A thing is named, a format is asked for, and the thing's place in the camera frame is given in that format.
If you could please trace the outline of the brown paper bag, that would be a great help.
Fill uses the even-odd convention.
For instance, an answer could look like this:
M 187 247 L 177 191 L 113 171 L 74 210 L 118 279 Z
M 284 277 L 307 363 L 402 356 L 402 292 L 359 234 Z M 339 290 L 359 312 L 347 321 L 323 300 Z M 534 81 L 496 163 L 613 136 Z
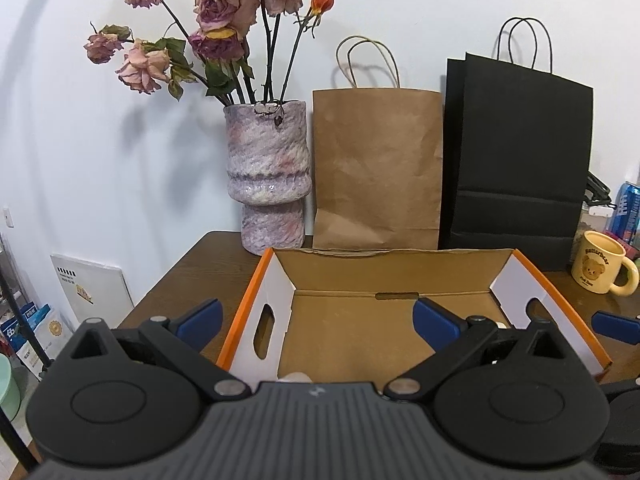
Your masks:
M 352 50 L 378 50 L 390 88 L 362 88 Z M 406 89 L 381 41 L 352 35 L 335 50 L 346 89 L 312 94 L 314 247 L 425 249 L 438 245 L 442 200 L 442 96 Z

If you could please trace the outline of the white spray bottle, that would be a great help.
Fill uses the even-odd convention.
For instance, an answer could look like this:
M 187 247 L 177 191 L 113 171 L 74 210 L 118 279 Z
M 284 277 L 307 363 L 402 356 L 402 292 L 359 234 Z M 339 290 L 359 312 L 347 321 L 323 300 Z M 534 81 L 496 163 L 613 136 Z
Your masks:
M 293 384 L 312 384 L 312 379 L 302 372 L 292 372 L 278 378 L 278 382 L 292 382 Z

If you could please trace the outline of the yellow bear mug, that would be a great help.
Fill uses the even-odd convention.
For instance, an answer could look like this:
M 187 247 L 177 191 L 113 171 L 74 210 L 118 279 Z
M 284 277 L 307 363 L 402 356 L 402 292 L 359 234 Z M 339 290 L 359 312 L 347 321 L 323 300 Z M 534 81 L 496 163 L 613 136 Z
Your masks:
M 582 234 L 572 278 L 588 292 L 631 296 L 639 286 L 639 270 L 614 238 L 597 231 Z

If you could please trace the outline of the blue white boxes on floor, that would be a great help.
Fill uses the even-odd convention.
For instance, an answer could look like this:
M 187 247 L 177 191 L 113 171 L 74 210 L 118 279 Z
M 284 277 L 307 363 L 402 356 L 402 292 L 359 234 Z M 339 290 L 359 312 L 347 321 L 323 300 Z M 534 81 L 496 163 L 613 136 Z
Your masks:
M 55 360 L 73 335 L 73 331 L 63 320 L 57 310 L 48 304 L 37 307 L 33 302 L 21 308 L 21 314 L 35 334 L 44 352 L 50 360 Z M 20 324 L 11 312 L 8 312 L 1 323 L 1 333 L 9 343 L 24 367 L 38 380 L 43 374 L 43 365 L 32 348 L 30 342 L 21 332 Z

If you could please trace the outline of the blue soda can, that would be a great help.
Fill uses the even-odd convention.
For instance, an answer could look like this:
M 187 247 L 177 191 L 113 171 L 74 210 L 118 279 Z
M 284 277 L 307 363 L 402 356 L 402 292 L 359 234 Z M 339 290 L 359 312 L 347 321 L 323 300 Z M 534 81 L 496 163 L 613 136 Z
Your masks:
M 608 230 L 619 240 L 631 244 L 639 222 L 640 195 L 636 184 L 625 182 L 618 191 Z

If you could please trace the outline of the purple ceramic vase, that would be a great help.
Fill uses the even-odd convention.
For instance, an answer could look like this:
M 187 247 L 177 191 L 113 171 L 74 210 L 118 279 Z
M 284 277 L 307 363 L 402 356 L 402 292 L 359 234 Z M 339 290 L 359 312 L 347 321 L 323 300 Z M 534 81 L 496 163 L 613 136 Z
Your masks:
M 238 104 L 224 109 L 228 193 L 241 205 L 241 243 L 254 255 L 299 248 L 311 156 L 303 101 Z

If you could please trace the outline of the dark red flat box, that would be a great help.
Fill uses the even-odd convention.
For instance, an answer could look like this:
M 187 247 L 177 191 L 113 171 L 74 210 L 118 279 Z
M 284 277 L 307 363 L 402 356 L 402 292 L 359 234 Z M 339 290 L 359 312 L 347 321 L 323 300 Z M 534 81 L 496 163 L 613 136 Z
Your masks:
M 632 261 L 636 261 L 640 256 L 640 250 L 635 248 L 632 245 L 629 245 L 624 240 L 618 240 L 618 242 L 623 246 L 626 252 L 626 257 Z

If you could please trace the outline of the red cardboard pumpkin box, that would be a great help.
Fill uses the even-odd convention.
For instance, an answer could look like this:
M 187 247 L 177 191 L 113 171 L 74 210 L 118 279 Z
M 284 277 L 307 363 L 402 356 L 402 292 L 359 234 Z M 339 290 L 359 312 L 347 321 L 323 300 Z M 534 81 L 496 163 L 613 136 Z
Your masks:
M 413 328 L 426 297 L 460 318 L 524 328 L 539 301 L 594 376 L 612 359 L 556 287 L 517 249 L 443 252 L 267 250 L 224 340 L 218 367 L 251 387 L 291 373 L 378 388 L 432 355 Z

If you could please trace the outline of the mint green bin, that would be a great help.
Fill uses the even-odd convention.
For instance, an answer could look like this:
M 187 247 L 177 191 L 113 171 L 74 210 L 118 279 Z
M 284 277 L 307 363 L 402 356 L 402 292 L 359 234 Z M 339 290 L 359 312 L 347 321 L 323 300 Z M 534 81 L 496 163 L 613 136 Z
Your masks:
M 2 412 L 13 420 L 20 410 L 22 396 L 13 376 L 13 368 L 7 356 L 0 354 L 0 404 Z

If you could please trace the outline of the dried rose bouquet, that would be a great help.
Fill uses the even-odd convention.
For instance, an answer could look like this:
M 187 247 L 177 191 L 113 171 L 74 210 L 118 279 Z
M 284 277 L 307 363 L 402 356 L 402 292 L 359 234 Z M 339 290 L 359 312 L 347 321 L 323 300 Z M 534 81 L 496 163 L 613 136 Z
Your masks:
M 199 82 L 224 106 L 285 101 L 285 89 L 274 88 L 273 62 L 282 18 L 291 15 L 296 35 L 312 34 L 335 0 L 194 0 L 196 29 L 188 32 L 178 18 L 171 20 L 179 37 L 164 35 L 144 40 L 128 26 L 105 25 L 96 29 L 84 45 L 88 60 L 96 65 L 111 62 L 122 52 L 122 66 L 115 74 L 129 90 L 152 94 L 165 89 L 175 99 L 183 87 Z M 248 33 L 262 23 L 266 40 L 266 76 L 262 93 L 253 88 Z

